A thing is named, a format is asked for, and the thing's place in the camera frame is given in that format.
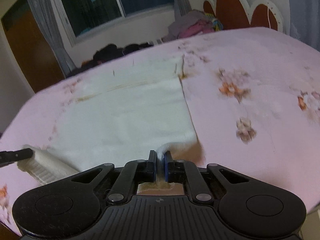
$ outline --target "floral pattern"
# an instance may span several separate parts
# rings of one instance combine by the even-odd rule
[[[2,212],[0,212],[0,220],[4,220],[4,222],[10,224],[10,206],[7,184],[0,188],[0,207],[2,208]]]
[[[257,135],[257,132],[251,127],[251,121],[248,118],[241,117],[237,121],[237,128],[236,135],[245,144],[248,144]]]
[[[300,109],[307,113],[308,117],[320,124],[320,94],[316,91],[302,92],[298,96],[298,105]]]
[[[239,103],[251,92],[249,88],[240,88],[248,83],[249,74],[247,72],[241,70],[226,72],[224,69],[219,69],[218,77],[222,81],[219,91],[228,97],[235,97]]]

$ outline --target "heart-shaped headboard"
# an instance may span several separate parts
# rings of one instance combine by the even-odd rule
[[[269,0],[255,0],[249,6],[247,0],[205,0],[203,9],[206,13],[214,14],[222,23],[224,30],[267,27],[269,20],[271,28],[283,32],[283,20],[276,5]]]

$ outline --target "bed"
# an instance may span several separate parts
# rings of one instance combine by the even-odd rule
[[[205,10],[208,3],[224,22],[223,15],[227,14],[219,11],[219,0],[206,0]],[[251,27],[255,26],[252,22],[258,7],[249,17]],[[268,18],[261,14],[263,17],[261,25],[265,26]],[[219,163],[287,189],[299,196],[309,211],[320,200],[320,54],[282,34],[280,19],[275,22],[270,18],[275,30],[241,25],[238,30],[173,41],[43,90],[22,107],[7,128],[0,151],[18,150],[24,144],[48,147],[57,132],[55,122],[72,103],[72,91],[85,87],[88,78],[120,65],[183,54],[181,85],[200,142],[185,159],[198,167]],[[19,195],[37,186],[38,182],[16,164],[0,168],[0,202],[7,203],[7,210]],[[19,234],[12,217],[0,219]]]

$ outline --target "window frame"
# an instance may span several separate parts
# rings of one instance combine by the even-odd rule
[[[67,37],[69,39],[69,42],[71,44],[71,47],[73,47],[76,44],[81,43],[87,39],[90,39],[90,38],[96,36],[97,34],[107,30],[108,28],[110,28],[114,25],[127,23],[129,21],[132,21],[132,20],[135,20],[138,18],[142,18],[145,16],[150,16],[155,13],[173,10],[173,4],[169,3],[169,4],[160,5],[158,7],[154,7],[151,9],[146,9],[146,10],[142,10],[142,11],[138,11],[138,12],[126,15],[126,13],[124,12],[121,0],[116,0],[116,1],[118,4],[120,13],[121,13],[121,16],[119,18],[116,18],[116,19],[108,21],[104,24],[101,24],[101,25],[87,31],[86,33],[83,33],[83,34],[76,37],[73,32],[72,26],[69,22],[69,19],[68,19],[66,11],[64,9],[62,1],[61,0],[53,0],[54,5],[57,9],[59,18],[62,22],[63,28],[64,28],[64,30],[67,34]]]

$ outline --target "pink bedsheet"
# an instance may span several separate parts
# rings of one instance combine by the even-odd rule
[[[298,195],[307,210],[315,206],[320,201],[320,53],[267,28],[173,41],[60,82],[23,106],[3,134],[0,151],[18,150],[24,144],[48,147],[55,123],[86,78],[175,53],[185,55],[182,86],[201,143],[201,149],[188,158],[198,166],[219,163],[285,188]],[[247,119],[250,127],[243,124]],[[16,164],[0,168],[0,189],[5,184],[10,206],[37,186]],[[1,214],[0,219],[18,232],[12,217],[11,224]]]

